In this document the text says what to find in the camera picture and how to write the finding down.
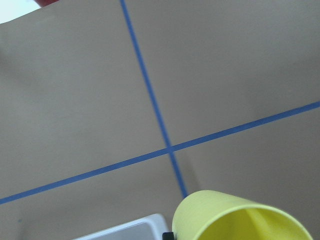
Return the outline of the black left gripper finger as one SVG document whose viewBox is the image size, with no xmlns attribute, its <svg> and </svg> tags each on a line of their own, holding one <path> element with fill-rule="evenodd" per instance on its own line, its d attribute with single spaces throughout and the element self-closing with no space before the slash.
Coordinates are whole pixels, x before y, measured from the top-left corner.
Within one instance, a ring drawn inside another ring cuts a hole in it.
<svg viewBox="0 0 320 240">
<path fill-rule="evenodd" d="M 163 232 L 162 240 L 175 240 L 175 235 L 173 232 Z"/>
</svg>

